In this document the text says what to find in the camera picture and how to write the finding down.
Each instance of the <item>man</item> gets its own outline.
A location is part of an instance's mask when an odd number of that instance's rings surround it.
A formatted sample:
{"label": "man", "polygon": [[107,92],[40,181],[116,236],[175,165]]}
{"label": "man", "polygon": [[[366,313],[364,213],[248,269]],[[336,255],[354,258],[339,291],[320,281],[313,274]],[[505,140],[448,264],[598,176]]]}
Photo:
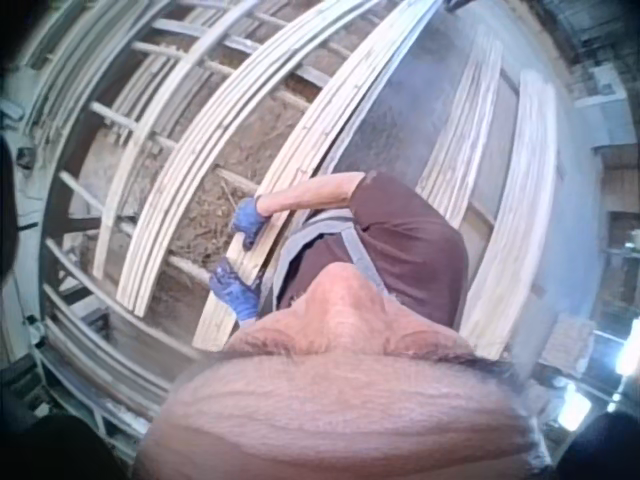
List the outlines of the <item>man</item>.
{"label": "man", "polygon": [[154,479],[530,478],[548,456],[501,366],[455,331],[460,234],[390,176],[343,173],[243,201],[251,248],[269,218],[313,217],[283,247],[277,308],[226,261],[213,292],[241,328],[178,382],[142,443]]}

